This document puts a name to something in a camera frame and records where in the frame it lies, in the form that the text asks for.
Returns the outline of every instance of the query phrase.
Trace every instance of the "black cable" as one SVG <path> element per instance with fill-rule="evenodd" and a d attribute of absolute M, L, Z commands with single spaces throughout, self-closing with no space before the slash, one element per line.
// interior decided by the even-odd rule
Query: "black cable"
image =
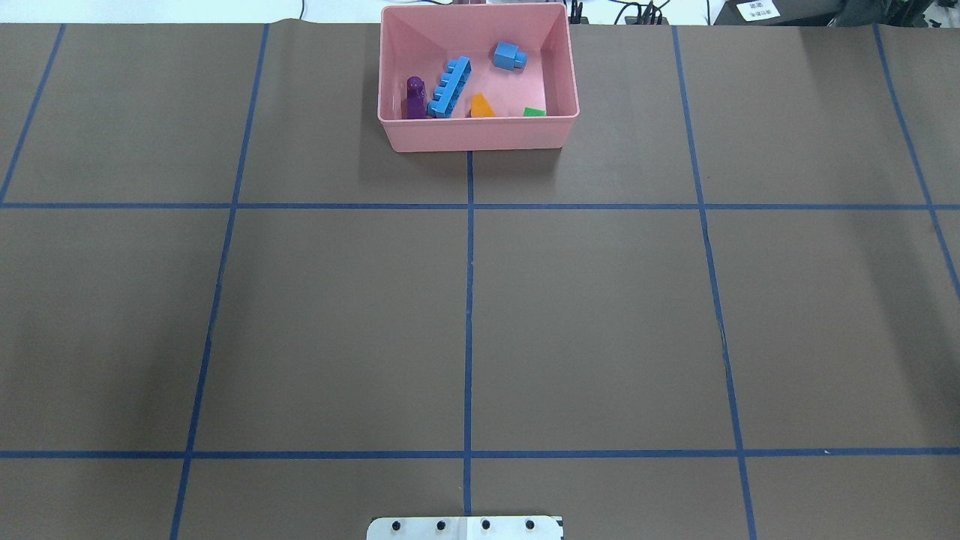
<path fill-rule="evenodd" d="M 583 18 L 583 16 L 584 16 L 584 3 L 577 2 L 577 0 L 573 0 L 572 2 L 570 2 L 570 16 L 567 18 L 570 24 L 581 24 L 581 19 Z"/>
<path fill-rule="evenodd" d="M 613 20 L 613 24 L 620 22 L 620 16 L 623 15 L 623 12 L 627 11 L 627 8 L 631 6 L 636 6 L 636 18 L 640 19 L 640 10 L 643 9 L 643 6 L 639 5 L 637 2 L 617 2 L 617 4 L 623 4 L 623 7 L 620 8 L 620 13 L 616 14 L 616 19 Z"/>
<path fill-rule="evenodd" d="M 919 5 L 917 3 L 917 0 L 907 0 L 906 4 L 903 6 L 902 15 L 900 16 L 900 24 L 898 24 L 897 26 L 903 26 L 904 23 L 909 22 L 910 26 L 912 27 L 914 25 L 913 24 L 914 21 L 917 20 L 917 15 L 923 13 L 923 12 L 917 12 L 918 7 Z"/>
<path fill-rule="evenodd" d="M 636 6 L 636 23 L 634 24 L 651 24 L 657 25 L 663 23 L 663 7 L 671 2 L 671 0 L 666 0 L 663 4 L 657 7 L 653 2 L 649 4 L 640 4 L 639 2 L 625 2 L 623 0 L 610 0 L 614 4 L 623 4 L 623 7 L 620 8 L 620 12 L 616 15 L 616 19 L 613 20 L 613 24 L 620 22 L 620 17 L 623 16 L 623 12 L 631 6 Z"/>

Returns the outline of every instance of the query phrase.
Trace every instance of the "orange triangular block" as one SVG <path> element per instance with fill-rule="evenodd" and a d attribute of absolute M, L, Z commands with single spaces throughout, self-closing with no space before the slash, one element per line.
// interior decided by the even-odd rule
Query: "orange triangular block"
<path fill-rule="evenodd" d="M 476 94 L 470 100 L 470 116 L 479 118 L 480 116 L 496 116 L 496 114 L 493 113 L 493 109 L 487 103 L 487 98 L 483 97 L 483 94 Z"/>

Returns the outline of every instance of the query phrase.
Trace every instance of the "long blue lego brick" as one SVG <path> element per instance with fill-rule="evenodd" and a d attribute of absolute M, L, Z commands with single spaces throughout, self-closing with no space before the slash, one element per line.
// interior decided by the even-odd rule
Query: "long blue lego brick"
<path fill-rule="evenodd" d="M 427 113 L 437 118 L 449 118 L 470 78 L 470 71 L 469 58 L 451 60 L 446 65 L 446 72 L 440 76 L 440 85 L 433 91 L 433 101 L 426 106 Z"/>

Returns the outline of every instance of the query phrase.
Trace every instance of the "white label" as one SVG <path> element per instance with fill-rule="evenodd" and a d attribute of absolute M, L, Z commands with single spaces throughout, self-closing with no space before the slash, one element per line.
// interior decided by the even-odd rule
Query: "white label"
<path fill-rule="evenodd" d="M 755 0 L 754 2 L 737 4 L 736 8 L 743 15 L 743 20 L 747 22 L 780 16 L 777 6 L 774 6 L 774 0 Z"/>

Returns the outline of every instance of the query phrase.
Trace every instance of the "purple toy block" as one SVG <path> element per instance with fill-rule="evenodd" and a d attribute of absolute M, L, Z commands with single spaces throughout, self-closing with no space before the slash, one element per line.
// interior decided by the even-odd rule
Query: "purple toy block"
<path fill-rule="evenodd" d="M 407 119 L 420 120 L 426 118 L 426 105 L 423 103 L 425 96 L 423 79 L 420 77 L 407 79 Z"/>
<path fill-rule="evenodd" d="M 512 43 L 500 41 L 493 51 L 493 65 L 509 71 L 523 69 L 527 65 L 527 54 Z"/>

